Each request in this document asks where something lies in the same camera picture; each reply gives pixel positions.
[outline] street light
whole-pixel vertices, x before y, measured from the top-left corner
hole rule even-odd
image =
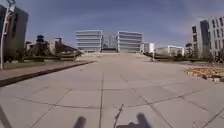
[[[8,29],[8,25],[9,25],[9,16],[10,16],[10,9],[16,4],[15,0],[7,0],[8,2],[8,7],[5,13],[5,19],[3,22],[3,29],[2,29],[2,36],[1,36],[1,70],[4,69],[4,38],[5,35],[7,34],[7,29]]]

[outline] paved plaza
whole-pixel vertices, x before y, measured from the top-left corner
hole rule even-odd
[[[140,54],[105,53],[82,59],[96,62],[0,88],[0,104],[11,125],[14,128],[224,126],[224,85],[188,76],[184,73],[190,68],[188,65],[150,62]]]

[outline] curb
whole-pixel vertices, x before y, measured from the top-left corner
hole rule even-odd
[[[69,69],[69,68],[73,68],[73,67],[77,67],[77,66],[81,66],[81,65],[90,64],[90,63],[93,63],[93,62],[94,61],[84,62],[84,63],[74,64],[74,65],[70,65],[70,66],[65,66],[65,67],[60,67],[60,68],[55,68],[55,69],[48,69],[48,70],[34,72],[34,73],[30,73],[30,74],[24,74],[24,75],[21,75],[21,76],[6,78],[4,80],[0,80],[0,87],[4,87],[4,86],[7,86],[9,84],[13,84],[13,83],[23,81],[23,80],[26,80],[26,79],[34,78],[34,77],[37,77],[37,76],[42,76],[42,75],[46,75],[46,74],[49,74],[49,73],[54,73],[54,72],[58,72],[58,71],[61,71],[61,70],[65,70],[65,69]]]

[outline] building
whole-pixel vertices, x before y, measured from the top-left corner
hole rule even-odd
[[[142,33],[119,31],[117,35],[119,52],[140,52]]]
[[[54,38],[54,40],[49,43],[48,48],[52,55],[57,55],[62,52],[77,51],[77,49],[64,44],[62,38]]]
[[[184,56],[184,51],[185,49],[183,47],[168,45],[166,47],[156,48],[155,53],[165,56],[177,56],[178,54]]]
[[[209,33],[209,22],[203,20],[198,22],[192,27],[192,39],[193,39],[193,56],[198,58],[207,57],[210,51],[210,33]]]
[[[0,6],[0,36],[2,35],[3,23],[5,18],[6,8]],[[9,19],[7,34],[5,36],[5,47],[4,55],[5,57],[15,58],[17,51],[23,50],[25,48],[25,36],[26,27],[28,22],[28,14],[18,7]]]
[[[224,48],[224,17],[203,20],[192,27],[193,51],[199,58],[219,56]]]
[[[224,48],[224,17],[212,18],[208,22],[208,32],[211,40],[210,52],[214,57],[217,57],[220,54],[220,50]]]
[[[103,36],[102,49],[117,49],[116,36]]]
[[[153,53],[154,52],[154,43],[143,43],[141,52]]]
[[[84,30],[76,32],[78,49],[84,52],[100,52],[102,49],[102,30]]]

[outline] sky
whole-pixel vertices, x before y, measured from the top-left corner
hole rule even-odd
[[[191,27],[202,19],[224,15],[224,0],[17,0],[29,14],[26,40],[42,34],[75,45],[75,31],[144,33],[144,42],[184,46]]]

